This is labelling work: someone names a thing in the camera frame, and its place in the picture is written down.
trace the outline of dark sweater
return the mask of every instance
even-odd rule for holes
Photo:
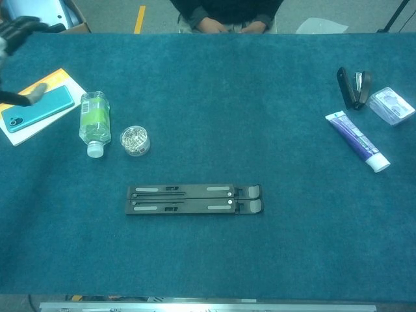
[[[262,21],[268,27],[283,0],[171,0],[194,28],[210,17],[223,24]]]

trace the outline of hand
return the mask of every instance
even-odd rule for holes
[[[196,28],[205,34],[228,33],[224,25],[212,18],[203,18]]]
[[[241,29],[241,34],[263,34],[266,30],[266,24],[262,21],[254,21],[249,26]]]

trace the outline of smartphone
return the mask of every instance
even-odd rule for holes
[[[28,125],[63,111],[75,103],[66,86],[46,92],[39,102],[31,106],[13,106],[1,112],[8,132],[13,133]]]

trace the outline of plastic box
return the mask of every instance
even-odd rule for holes
[[[390,125],[397,125],[415,113],[415,109],[391,88],[374,93],[368,105]]]

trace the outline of black stapler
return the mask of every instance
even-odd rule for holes
[[[350,79],[344,67],[338,69],[337,80],[344,97],[346,109],[361,109],[370,96],[371,72],[363,71],[355,74],[355,89],[351,87]]]

